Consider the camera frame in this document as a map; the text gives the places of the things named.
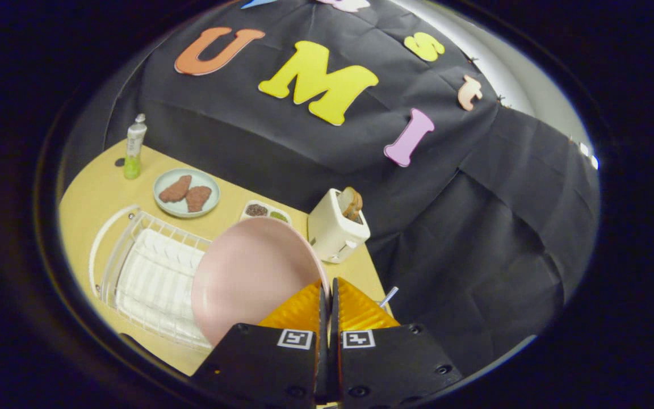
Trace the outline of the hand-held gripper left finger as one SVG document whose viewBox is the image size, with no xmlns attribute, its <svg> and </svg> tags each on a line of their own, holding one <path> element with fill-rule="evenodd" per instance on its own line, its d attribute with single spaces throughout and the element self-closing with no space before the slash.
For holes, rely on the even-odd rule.
<svg viewBox="0 0 654 409">
<path fill-rule="evenodd" d="M 307 285 L 260 323 L 231 326 L 191 378 L 238 407 L 325 404 L 328 316 L 322 283 Z"/>
</svg>

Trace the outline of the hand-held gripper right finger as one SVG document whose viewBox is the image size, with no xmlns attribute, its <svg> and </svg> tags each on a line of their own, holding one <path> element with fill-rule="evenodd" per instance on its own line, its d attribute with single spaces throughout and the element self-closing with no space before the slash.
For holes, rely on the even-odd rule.
<svg viewBox="0 0 654 409">
<path fill-rule="evenodd" d="M 409 407 L 464 379 L 425 325 L 398 323 L 343 278 L 332 296 L 330 401 L 338 407 Z"/>
</svg>

